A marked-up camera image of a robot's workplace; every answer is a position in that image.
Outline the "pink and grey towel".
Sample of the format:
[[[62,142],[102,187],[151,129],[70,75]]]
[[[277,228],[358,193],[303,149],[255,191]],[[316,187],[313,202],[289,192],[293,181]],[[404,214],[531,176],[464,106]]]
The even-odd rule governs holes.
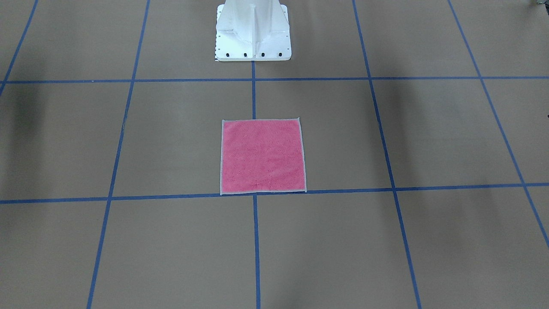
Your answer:
[[[220,195],[307,192],[299,118],[221,122]]]

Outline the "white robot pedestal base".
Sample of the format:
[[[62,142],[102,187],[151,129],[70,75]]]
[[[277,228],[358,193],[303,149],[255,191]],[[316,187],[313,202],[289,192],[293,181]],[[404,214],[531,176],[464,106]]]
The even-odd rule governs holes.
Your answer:
[[[288,7],[280,1],[226,0],[216,13],[216,61],[292,58]]]

